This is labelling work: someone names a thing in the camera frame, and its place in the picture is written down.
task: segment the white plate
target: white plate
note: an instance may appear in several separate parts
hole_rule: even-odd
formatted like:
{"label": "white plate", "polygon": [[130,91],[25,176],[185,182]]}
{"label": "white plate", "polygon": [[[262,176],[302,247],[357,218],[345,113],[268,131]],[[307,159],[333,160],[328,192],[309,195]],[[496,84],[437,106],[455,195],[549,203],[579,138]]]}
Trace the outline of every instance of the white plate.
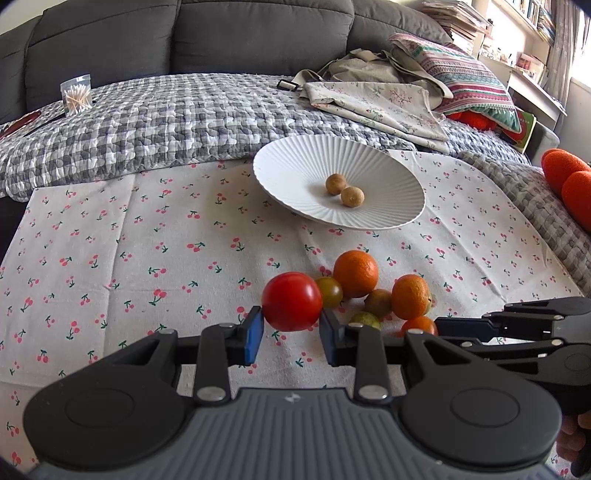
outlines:
{"label": "white plate", "polygon": [[[359,187],[365,201],[349,208],[324,183],[333,173]],[[425,207],[417,178],[388,154],[328,135],[296,135],[265,145],[254,174],[277,202],[300,215],[355,230],[386,230],[412,222]]]}

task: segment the red object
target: red object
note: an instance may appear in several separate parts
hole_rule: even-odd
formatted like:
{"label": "red object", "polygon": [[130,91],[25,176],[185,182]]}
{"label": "red object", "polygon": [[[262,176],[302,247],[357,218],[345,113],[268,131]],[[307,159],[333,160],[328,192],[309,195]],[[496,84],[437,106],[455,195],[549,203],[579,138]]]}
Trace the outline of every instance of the red object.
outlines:
{"label": "red object", "polygon": [[429,317],[417,317],[404,322],[402,324],[402,329],[400,332],[398,332],[397,336],[404,336],[404,333],[406,333],[406,331],[410,330],[411,328],[422,330],[423,332],[430,333],[431,335],[439,335],[434,321],[432,321]]}
{"label": "red object", "polygon": [[17,130],[20,130],[22,127],[26,127],[31,122],[34,122],[41,116],[41,111],[37,110],[36,112],[28,113],[27,115],[21,117],[16,122],[14,122],[10,127],[0,133],[0,140],[7,137],[10,134],[13,134]]}
{"label": "red object", "polygon": [[542,155],[542,160],[541,160],[541,166],[542,168],[544,168],[544,160],[546,159],[546,156],[548,156],[549,154],[551,154],[552,152],[562,152],[564,150],[561,150],[560,148],[551,148],[549,150],[546,150],[544,152],[544,154]]}
{"label": "red object", "polygon": [[567,178],[562,187],[562,201],[579,225],[591,233],[591,171],[577,171]]}
{"label": "red object", "polygon": [[591,167],[572,153],[558,150],[547,153],[542,170],[544,170],[548,185],[560,197],[563,184],[571,174],[577,171],[591,171]]}
{"label": "red object", "polygon": [[286,272],[269,280],[262,292],[262,314],[274,329],[298,332],[320,317],[322,295],[316,282],[300,272]]}
{"label": "red object", "polygon": [[494,120],[491,120],[481,113],[471,112],[469,110],[466,110],[465,112],[450,113],[447,117],[456,122],[470,125],[480,131],[494,130],[497,127],[497,123]]}

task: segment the cherry pattern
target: cherry pattern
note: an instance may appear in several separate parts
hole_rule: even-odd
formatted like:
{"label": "cherry pattern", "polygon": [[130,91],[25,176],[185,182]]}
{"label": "cherry pattern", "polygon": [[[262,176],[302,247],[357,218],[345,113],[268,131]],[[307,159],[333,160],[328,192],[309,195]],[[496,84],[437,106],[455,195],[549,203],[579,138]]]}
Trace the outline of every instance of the cherry pattern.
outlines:
{"label": "cherry pattern", "polygon": [[[37,192],[0,266],[8,332],[0,334],[0,368],[15,385],[31,383],[32,372],[57,380],[165,328],[186,336],[241,323],[270,278],[293,270],[330,276],[337,256],[351,249],[376,259],[379,288],[408,273],[424,277],[432,317],[479,317],[509,301],[580,294],[541,235],[483,174],[445,157],[395,155],[409,167],[416,162],[412,171],[432,187],[424,213],[391,231],[322,226],[292,214],[265,195],[243,161],[148,171],[133,189],[114,179],[98,190],[76,185],[75,196],[71,186]],[[362,305],[344,301],[335,314],[344,323]],[[382,319],[385,335],[400,326],[393,315]],[[235,369],[232,382],[257,387],[281,371],[298,388],[345,386],[323,361],[318,328],[285,333],[265,325],[257,362]],[[0,388],[0,420],[8,422],[0,454],[15,452],[12,463],[30,468],[35,455],[16,421],[28,400],[21,390]]]}

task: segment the orange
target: orange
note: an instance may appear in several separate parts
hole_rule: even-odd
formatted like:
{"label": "orange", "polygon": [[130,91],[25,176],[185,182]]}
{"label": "orange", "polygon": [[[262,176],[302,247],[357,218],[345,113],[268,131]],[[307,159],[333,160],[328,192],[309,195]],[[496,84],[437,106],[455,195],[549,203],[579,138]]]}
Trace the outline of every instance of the orange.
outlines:
{"label": "orange", "polygon": [[401,330],[396,334],[396,336],[403,337],[404,333],[413,328],[430,333],[431,335],[439,335],[439,332],[437,331],[437,325],[435,325],[434,321],[432,321],[429,317],[417,317],[404,322],[402,324]]}
{"label": "orange", "polygon": [[429,285],[419,275],[404,275],[392,287],[392,311],[402,320],[425,315],[431,307]]}
{"label": "orange", "polygon": [[542,170],[544,170],[548,185],[560,197],[562,185],[572,173],[576,171],[591,171],[591,167],[572,153],[558,150],[546,154]]}
{"label": "orange", "polygon": [[562,186],[562,201],[578,224],[591,233],[591,172],[577,171]]}
{"label": "orange", "polygon": [[343,287],[347,299],[368,295],[378,284],[378,264],[359,250],[349,250],[336,259],[333,278]]}

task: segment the green book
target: green book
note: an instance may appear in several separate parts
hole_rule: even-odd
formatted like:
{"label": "green book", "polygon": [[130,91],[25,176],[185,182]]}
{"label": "green book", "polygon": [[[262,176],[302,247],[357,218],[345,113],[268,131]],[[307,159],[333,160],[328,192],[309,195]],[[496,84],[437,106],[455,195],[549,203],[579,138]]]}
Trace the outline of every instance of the green book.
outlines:
{"label": "green book", "polygon": [[519,153],[523,153],[528,143],[530,143],[537,119],[531,113],[519,109],[517,109],[517,117],[519,117],[519,123],[521,124],[521,133],[516,134],[501,128],[500,137]]}

